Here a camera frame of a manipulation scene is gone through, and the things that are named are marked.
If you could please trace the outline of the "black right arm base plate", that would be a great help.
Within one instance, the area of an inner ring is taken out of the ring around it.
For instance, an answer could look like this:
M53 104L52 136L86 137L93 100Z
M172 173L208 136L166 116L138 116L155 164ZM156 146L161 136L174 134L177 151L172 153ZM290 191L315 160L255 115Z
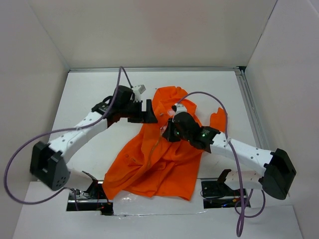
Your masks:
M240 201L240 190L232 190L216 178L201 179L200 195L203 198L204 209L234 208Z

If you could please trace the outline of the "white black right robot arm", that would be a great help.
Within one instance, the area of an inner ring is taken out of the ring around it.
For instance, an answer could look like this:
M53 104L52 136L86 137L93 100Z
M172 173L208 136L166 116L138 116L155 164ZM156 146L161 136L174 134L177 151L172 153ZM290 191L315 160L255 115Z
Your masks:
M162 136L169 142L187 141L196 149L233 159L250 168L246 172L223 170L217 184L222 195L229 195L242 183L243 188L263 190L275 199L284 200L297 174L284 150L260 149L230 139L217 129L200 126L187 112L170 118Z

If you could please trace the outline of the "orange jacket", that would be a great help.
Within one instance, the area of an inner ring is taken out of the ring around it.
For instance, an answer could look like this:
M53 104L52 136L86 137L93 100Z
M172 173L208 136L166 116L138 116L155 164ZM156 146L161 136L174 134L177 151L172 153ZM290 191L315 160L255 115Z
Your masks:
M157 89L152 106L158 122L144 124L105 174L102 188L110 200L121 191L150 198L191 199L203 152L187 141L168 142L161 136L172 116L171 107L186 95L181 87Z

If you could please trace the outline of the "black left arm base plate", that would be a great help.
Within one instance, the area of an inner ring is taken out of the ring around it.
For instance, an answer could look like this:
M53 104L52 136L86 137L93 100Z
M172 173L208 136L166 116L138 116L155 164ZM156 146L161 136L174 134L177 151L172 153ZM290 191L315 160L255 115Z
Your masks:
M113 200L108 199L102 188L102 182L93 182L91 186L82 191L72 189L68 196L67 212L98 212L104 216L114 214Z

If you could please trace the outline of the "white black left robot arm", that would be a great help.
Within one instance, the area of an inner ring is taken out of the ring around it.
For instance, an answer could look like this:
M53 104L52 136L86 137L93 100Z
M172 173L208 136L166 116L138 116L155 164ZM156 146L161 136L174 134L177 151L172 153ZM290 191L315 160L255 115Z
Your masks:
M96 104L74 130L49 143L36 143L32 149L31 174L52 191L73 188L88 199L94 198L98 194L98 180L85 171L69 169L67 163L81 147L121 118L131 123L156 123L150 99L146 100L146 110L142 110L141 95L145 90L144 85L118 86L113 95Z

